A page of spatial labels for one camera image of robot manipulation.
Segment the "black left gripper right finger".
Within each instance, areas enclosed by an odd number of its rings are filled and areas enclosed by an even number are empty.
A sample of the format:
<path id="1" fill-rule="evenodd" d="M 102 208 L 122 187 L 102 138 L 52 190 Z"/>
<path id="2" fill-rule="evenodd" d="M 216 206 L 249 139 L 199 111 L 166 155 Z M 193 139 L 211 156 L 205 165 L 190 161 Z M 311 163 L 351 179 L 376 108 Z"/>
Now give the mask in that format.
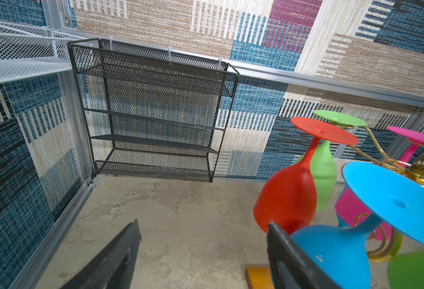
<path id="1" fill-rule="evenodd" d="M 277 224 L 267 231 L 270 273 L 276 289 L 338 289 L 336 284 Z"/>

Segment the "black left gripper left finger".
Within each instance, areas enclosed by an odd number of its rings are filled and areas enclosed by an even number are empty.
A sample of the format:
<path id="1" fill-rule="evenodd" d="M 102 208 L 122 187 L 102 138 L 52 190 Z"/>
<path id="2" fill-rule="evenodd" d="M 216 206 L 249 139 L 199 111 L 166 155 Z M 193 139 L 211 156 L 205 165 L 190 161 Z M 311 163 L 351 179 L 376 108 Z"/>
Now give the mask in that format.
<path id="1" fill-rule="evenodd" d="M 62 288 L 130 288 L 141 241 L 139 223 L 134 220 Z"/>

